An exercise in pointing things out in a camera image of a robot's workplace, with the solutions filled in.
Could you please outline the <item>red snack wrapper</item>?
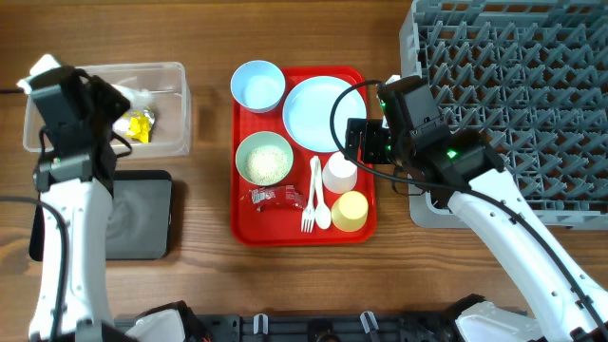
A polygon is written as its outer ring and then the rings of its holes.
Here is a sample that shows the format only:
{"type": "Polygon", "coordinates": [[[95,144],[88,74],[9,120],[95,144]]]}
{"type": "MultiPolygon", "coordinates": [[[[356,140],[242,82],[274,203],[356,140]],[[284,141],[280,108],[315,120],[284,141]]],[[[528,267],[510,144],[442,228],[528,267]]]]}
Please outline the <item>red snack wrapper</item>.
{"type": "Polygon", "coordinates": [[[249,192],[249,200],[258,212],[270,209],[303,210],[307,204],[293,185],[261,187],[249,192]]]}

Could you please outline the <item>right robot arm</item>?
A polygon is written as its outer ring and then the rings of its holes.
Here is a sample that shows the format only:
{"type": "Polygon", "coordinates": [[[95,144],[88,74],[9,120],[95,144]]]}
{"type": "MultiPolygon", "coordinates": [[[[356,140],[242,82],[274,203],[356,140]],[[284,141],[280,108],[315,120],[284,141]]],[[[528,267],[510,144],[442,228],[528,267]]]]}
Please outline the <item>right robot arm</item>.
{"type": "Polygon", "coordinates": [[[604,341],[607,292],[564,250],[528,205],[503,158],[473,129],[451,132],[419,76],[373,80],[381,120],[350,119],[339,150],[374,176],[431,194],[486,245],[532,310],[524,316],[472,294],[446,312],[458,341],[604,341]]]}

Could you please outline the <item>green bowl with rice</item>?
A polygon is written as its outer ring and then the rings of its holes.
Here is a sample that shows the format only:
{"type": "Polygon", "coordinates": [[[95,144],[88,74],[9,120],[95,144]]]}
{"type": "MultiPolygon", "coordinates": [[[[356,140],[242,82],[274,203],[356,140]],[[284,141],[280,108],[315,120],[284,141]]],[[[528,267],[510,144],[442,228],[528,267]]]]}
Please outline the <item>green bowl with rice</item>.
{"type": "Polygon", "coordinates": [[[235,166],[241,177],[256,186],[283,181],[294,165],[294,151],[281,135],[259,131],[246,137],[237,147],[235,166]]]}

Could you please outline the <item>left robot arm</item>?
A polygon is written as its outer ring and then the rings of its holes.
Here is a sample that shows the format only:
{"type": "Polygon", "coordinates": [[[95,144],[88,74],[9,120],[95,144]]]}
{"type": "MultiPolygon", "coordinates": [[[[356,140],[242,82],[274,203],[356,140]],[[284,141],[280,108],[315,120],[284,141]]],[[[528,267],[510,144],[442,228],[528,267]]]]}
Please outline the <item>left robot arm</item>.
{"type": "Polygon", "coordinates": [[[43,272],[29,324],[32,341],[57,341],[83,326],[112,324],[105,284],[106,229],[117,154],[112,125],[130,102],[74,66],[27,79],[52,146],[34,169],[44,209],[43,272]]]}

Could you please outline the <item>yellow foil wrapper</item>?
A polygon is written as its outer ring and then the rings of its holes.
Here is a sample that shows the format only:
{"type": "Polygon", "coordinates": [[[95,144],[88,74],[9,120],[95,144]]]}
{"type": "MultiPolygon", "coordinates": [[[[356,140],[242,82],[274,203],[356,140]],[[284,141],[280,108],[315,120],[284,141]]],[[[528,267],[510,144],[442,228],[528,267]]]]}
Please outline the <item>yellow foil wrapper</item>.
{"type": "Polygon", "coordinates": [[[156,122],[156,115],[148,106],[125,112],[114,124],[113,129],[126,138],[148,144],[156,122]]]}

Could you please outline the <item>white tissue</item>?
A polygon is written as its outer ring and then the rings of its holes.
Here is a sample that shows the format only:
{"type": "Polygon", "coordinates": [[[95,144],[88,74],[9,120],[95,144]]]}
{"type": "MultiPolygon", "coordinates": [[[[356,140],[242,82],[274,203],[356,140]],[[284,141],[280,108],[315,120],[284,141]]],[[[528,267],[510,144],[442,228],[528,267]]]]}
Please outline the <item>white tissue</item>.
{"type": "Polygon", "coordinates": [[[151,107],[154,103],[153,94],[147,89],[136,89],[123,85],[112,86],[130,102],[131,109],[139,110],[151,107]]]}

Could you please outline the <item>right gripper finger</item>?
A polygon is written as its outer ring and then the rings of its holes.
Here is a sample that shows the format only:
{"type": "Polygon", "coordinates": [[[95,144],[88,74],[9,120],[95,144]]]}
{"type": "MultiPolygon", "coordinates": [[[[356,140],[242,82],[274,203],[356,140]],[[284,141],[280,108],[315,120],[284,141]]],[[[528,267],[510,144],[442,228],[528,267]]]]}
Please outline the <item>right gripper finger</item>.
{"type": "Polygon", "coordinates": [[[366,129],[366,119],[348,119],[345,155],[358,162],[365,162],[367,160],[365,147],[366,129]]]}
{"type": "Polygon", "coordinates": [[[361,143],[362,162],[391,164],[390,131],[381,120],[366,121],[361,143]]]}

